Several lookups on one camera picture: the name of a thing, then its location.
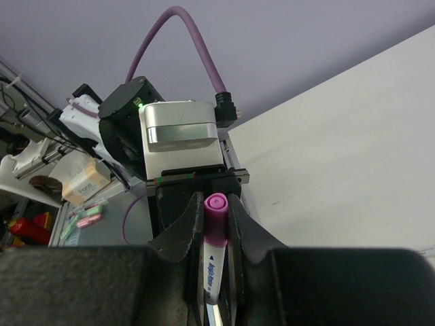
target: black cable connector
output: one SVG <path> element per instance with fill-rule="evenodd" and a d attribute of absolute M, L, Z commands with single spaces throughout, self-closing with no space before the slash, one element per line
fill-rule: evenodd
<path fill-rule="evenodd" d="M 216 107 L 216 126 L 218 128 L 227 128 L 237 120 L 236 107 L 231 99 L 231 93 L 221 92 L 215 95 Z"/>

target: red object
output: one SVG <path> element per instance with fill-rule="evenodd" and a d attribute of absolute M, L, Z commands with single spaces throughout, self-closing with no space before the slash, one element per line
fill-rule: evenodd
<path fill-rule="evenodd" d="M 51 221 L 52 221 L 52 217 L 50 216 L 49 212 L 45 212 L 44 214 L 39 214 L 34 216 L 34 218 L 32 218 L 32 222 L 34 224 L 37 224 L 41 227 L 43 227 L 44 229 L 47 229 L 50 231 L 50 226 L 51 226 Z"/>
<path fill-rule="evenodd" d="M 29 238 L 40 245 L 48 245 L 50 241 L 50 231 L 34 224 L 32 221 L 21 217 L 9 223 L 9 230 L 17 235 Z"/>

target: clutter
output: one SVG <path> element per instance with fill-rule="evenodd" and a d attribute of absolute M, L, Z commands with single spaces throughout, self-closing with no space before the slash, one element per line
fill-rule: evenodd
<path fill-rule="evenodd" d="M 52 216 L 49 212 L 34 216 L 32 218 L 32 221 L 34 224 L 37 224 L 48 231 L 50 231 L 52 228 Z"/>
<path fill-rule="evenodd" d="M 81 205 L 110 183 L 110 170 L 104 163 L 73 151 L 59 160 L 49 177 L 62 183 L 62 197 Z"/>
<path fill-rule="evenodd" d="M 62 193 L 62 183 L 45 175 L 36 175 L 29 180 L 29 183 L 34 188 L 39 189 L 49 195 L 57 195 Z"/>
<path fill-rule="evenodd" d="M 84 211 L 87 211 L 88 209 L 91 209 L 91 208 L 96 207 L 98 205 L 101 205 L 101 207 L 103 207 L 103 205 L 106 205 L 107 203 L 108 203 L 107 199 L 98 199 L 98 200 L 95 200 L 94 202 L 92 202 L 92 201 L 87 202 L 85 205 L 77 207 L 72 212 L 70 212 L 68 218 L 71 219 L 75 215 L 82 213 Z"/>
<path fill-rule="evenodd" d="M 15 161 L 14 176 L 21 175 L 23 171 L 32 169 L 36 163 L 40 162 L 46 154 L 49 144 L 50 140 L 47 138 L 38 143 L 30 140 L 23 151 L 12 157 Z"/>
<path fill-rule="evenodd" d="M 50 241 L 50 231 L 24 217 L 10 221 L 7 228 L 13 235 L 19 236 L 28 245 L 47 246 Z"/>
<path fill-rule="evenodd" d="M 28 181 L 21 181 L 14 176 L 16 161 L 11 156 L 5 156 L 0 163 L 0 189 L 14 195 L 22 196 L 36 202 L 60 207 L 60 202 L 51 196 L 35 189 Z"/>
<path fill-rule="evenodd" d="M 105 203 L 107 201 L 102 201 L 100 204 L 88 204 L 71 212 L 69 224 L 63 230 L 60 239 L 66 240 L 77 228 L 85 228 L 101 220 L 103 218 L 103 205 Z"/>

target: tube label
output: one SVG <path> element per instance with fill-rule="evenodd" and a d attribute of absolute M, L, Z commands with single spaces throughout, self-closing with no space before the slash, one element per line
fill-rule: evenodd
<path fill-rule="evenodd" d="M 218 302 L 224 259 L 225 247 L 219 248 L 204 242 L 204 290 L 208 304 Z"/>

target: white wall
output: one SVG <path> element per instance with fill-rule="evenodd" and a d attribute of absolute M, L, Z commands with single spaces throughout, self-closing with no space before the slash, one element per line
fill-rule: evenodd
<path fill-rule="evenodd" d="M 435 26 L 229 132 L 279 240 L 435 247 L 434 40 Z"/>
<path fill-rule="evenodd" d="M 434 0 L 3 0 L 0 55 L 55 105 L 82 82 L 104 98 L 124 81 L 170 5 L 193 16 L 243 120 L 435 24 Z M 138 73 L 169 100 L 214 100 L 188 33 L 172 18 Z"/>

